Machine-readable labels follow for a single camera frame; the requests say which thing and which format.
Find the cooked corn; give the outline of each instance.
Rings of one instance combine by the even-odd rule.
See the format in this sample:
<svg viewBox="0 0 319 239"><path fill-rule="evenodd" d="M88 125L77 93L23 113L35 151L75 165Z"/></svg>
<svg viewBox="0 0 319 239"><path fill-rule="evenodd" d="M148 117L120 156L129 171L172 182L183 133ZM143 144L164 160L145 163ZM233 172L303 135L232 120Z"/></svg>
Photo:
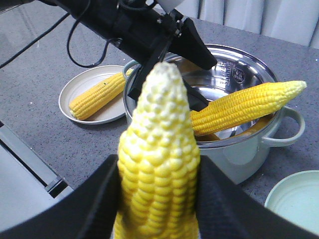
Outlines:
<svg viewBox="0 0 319 239"><path fill-rule="evenodd" d="M278 111L306 87L304 81L264 83L231 93L190 116L195 135L232 128Z"/></svg>
<svg viewBox="0 0 319 239"><path fill-rule="evenodd" d="M121 93L124 85L122 72L99 82L69 104L71 114L79 120L87 119Z"/></svg>
<svg viewBox="0 0 319 239"><path fill-rule="evenodd" d="M199 149L186 89L174 64L158 63L143 84L119 143L122 202L115 239L196 239Z"/></svg>

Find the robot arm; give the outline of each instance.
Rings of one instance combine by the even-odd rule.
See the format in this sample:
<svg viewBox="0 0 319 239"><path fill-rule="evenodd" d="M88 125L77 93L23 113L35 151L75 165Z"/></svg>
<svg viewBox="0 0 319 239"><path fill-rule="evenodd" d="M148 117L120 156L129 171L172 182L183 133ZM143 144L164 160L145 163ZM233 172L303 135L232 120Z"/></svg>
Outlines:
<svg viewBox="0 0 319 239"><path fill-rule="evenodd" d="M166 52L180 55L206 70L217 64L199 37L193 21L190 18L183 20L184 16L173 9L182 0L158 0L151 5L147 5L146 0L41 1L63 8L104 39L116 39L112 43L141 64L129 92L134 100L140 95L147 74ZM0 0L0 6L13 2L23 3L25 0ZM153 10L157 3L168 13L159 14ZM187 83L185 86L192 110L198 111L208 105L200 93Z"/></svg>

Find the gray countertop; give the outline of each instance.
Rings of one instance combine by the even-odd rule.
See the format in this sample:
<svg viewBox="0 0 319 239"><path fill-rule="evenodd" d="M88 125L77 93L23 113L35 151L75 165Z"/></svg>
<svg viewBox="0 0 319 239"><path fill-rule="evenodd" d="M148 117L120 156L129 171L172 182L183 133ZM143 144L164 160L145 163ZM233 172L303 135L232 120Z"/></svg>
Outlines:
<svg viewBox="0 0 319 239"><path fill-rule="evenodd" d="M33 2L0 15L0 62L48 29L65 12ZM117 152L125 117L102 125L82 125L60 111L58 97L64 85L86 69L67 56L66 40L74 19L68 17L53 32L0 69L0 120L9 126L73 188L79 186L112 153ZM319 169L319 50L195 20L205 43L246 51L264 61L280 81L304 80L308 87L289 106L306 120L306 131L291 146L271 148L263 166L241 184L244 191L263 203L271 188L299 171ZM74 57L83 64L95 62L105 41L79 26L71 42ZM110 46L102 65L125 65L130 58ZM296 133L298 126L285 118L275 137Z"/></svg>

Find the pot rim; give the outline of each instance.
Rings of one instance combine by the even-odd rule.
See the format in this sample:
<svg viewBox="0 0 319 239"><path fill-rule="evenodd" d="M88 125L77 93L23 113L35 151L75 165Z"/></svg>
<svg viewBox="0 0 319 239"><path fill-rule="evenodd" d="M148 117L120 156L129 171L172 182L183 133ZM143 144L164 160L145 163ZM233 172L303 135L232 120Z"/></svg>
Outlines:
<svg viewBox="0 0 319 239"><path fill-rule="evenodd" d="M238 48L234 48L234 47L230 47L230 46L225 46L225 45L219 45L219 44L206 44L207 48L217 48L217 49L222 49L222 50L230 50L234 53L238 53L241 55L244 55L248 58L250 58L251 60L253 60L254 62L258 63L259 66L261 66L263 68L263 70L265 70L273 79L274 82L277 82L277 76L276 74L260 59L258 59L257 57L242 51ZM168 53L165 57L165 59L172 59L173 56L178 56L174 53ZM137 67L136 69L133 70L133 72L131 73L131 75L128 77L127 82L125 84L124 87L124 97L123 97L123 101L124 101L124 106L125 106L125 110L126 110L126 114L129 116L130 119L132 119L133 116L133 111L134 109L130 109L128 102L127 102L127 93L129 90L129 83L132 81L132 78L136 75L137 70L139 69L139 67ZM200 149L211 149L211 148L221 148L221 147L227 147L227 146L231 146L237 143L242 143L244 141L247 141L259 134L261 134L262 132L264 132L266 129L268 129L274 121L278 121L280 115L281 115L282 109L278 110L277 112L274 113L273 117L268 121L268 123L262 127L260 130L256 131L255 133L249 134L249 135L241 135L241 136L233 136L233 137L229 137L229 138L225 138L225 139L221 139L221 140L216 140L216 141L196 141L197 145Z"/></svg>

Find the white curtain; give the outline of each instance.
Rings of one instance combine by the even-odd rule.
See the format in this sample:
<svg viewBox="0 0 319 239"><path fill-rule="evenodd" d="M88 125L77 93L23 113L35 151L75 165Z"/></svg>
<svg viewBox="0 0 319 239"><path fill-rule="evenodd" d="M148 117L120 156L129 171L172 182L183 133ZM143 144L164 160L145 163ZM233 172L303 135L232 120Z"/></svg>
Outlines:
<svg viewBox="0 0 319 239"><path fill-rule="evenodd" d="M185 0L187 16L319 49L319 0Z"/></svg>

